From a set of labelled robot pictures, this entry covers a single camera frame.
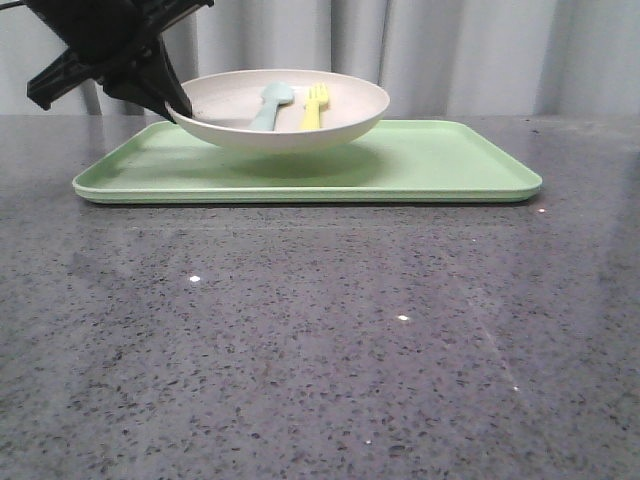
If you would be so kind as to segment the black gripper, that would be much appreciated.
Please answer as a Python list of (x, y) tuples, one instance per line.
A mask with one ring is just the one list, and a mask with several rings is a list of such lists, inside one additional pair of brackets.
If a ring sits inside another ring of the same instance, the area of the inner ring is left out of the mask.
[(168, 107), (192, 117), (162, 33), (208, 0), (26, 1), (24, 5), (67, 49), (27, 83), (27, 97), (44, 110), (92, 79), (108, 96), (174, 122)]

